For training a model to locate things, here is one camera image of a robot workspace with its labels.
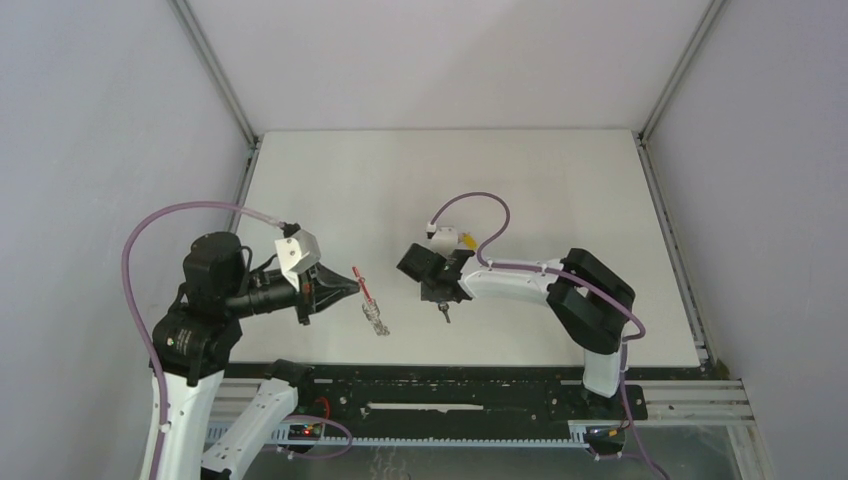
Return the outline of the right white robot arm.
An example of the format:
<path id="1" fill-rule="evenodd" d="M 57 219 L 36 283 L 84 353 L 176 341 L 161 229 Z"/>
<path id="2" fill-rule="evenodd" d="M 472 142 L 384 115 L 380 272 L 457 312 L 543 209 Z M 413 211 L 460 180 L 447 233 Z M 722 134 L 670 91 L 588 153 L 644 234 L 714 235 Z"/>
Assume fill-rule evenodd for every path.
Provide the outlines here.
<path id="1" fill-rule="evenodd" d="M 584 351 L 581 402 L 606 418 L 622 403 L 624 329 L 635 323 L 635 291 L 589 251 L 571 249 L 562 259 L 479 263 L 467 249 L 444 256 L 412 244 L 397 269 L 421 286 L 421 299 L 459 304 L 484 298 L 548 308 Z"/>

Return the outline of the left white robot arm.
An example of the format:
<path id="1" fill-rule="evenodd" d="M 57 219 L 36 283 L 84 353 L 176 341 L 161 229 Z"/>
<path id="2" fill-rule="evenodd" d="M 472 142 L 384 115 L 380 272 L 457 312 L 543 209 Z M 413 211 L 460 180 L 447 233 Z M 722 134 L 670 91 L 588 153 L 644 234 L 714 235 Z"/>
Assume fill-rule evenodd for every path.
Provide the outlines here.
<path id="1" fill-rule="evenodd" d="M 151 335 L 152 425 L 144 479 L 240 479 L 270 434 L 289 416 L 318 405 L 312 367 L 278 359 L 225 434 L 206 447 L 212 407 L 243 319 L 292 309 L 302 325 L 359 293 L 357 281 L 320 262 L 315 238 L 298 230 L 279 242 L 279 268 L 252 267 L 252 250 L 231 232 L 196 239 L 183 260 L 184 281 Z"/>

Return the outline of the blue tagged key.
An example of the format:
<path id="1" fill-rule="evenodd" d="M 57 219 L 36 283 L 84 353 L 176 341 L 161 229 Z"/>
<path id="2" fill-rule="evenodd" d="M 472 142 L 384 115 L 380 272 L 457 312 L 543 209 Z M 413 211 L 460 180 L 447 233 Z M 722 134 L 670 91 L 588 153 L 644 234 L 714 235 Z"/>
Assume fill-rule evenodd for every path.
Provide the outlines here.
<path id="1" fill-rule="evenodd" d="M 448 302 L 438 302 L 437 308 L 438 308 L 439 312 L 443 315 L 446 323 L 450 324 L 451 323 L 451 318 L 450 318 L 450 313 L 449 313 L 450 304 Z"/>

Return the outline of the yellow tagged key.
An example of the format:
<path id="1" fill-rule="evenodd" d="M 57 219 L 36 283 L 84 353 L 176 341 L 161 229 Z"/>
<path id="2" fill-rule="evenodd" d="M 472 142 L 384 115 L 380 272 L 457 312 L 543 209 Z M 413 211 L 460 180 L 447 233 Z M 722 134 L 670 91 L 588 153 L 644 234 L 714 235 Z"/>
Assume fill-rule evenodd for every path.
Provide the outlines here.
<path id="1" fill-rule="evenodd" d="M 467 232 L 459 234 L 459 243 L 471 251 L 476 251 L 478 248 L 476 240 Z"/>

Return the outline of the red tag keyring with chain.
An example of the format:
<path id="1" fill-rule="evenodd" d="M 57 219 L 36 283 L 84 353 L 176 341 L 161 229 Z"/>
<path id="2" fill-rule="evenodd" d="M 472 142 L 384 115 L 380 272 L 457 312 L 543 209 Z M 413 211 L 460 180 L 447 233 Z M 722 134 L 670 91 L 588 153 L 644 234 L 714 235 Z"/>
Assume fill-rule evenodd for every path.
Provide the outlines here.
<path id="1" fill-rule="evenodd" d="M 356 281 L 359 284 L 360 291 L 363 295 L 362 311 L 366 320 L 372 326 L 377 336 L 389 336 L 390 329 L 381 320 L 381 312 L 379 306 L 375 298 L 368 290 L 365 278 L 362 276 L 360 270 L 356 266 L 352 267 L 352 272 L 355 276 Z"/>

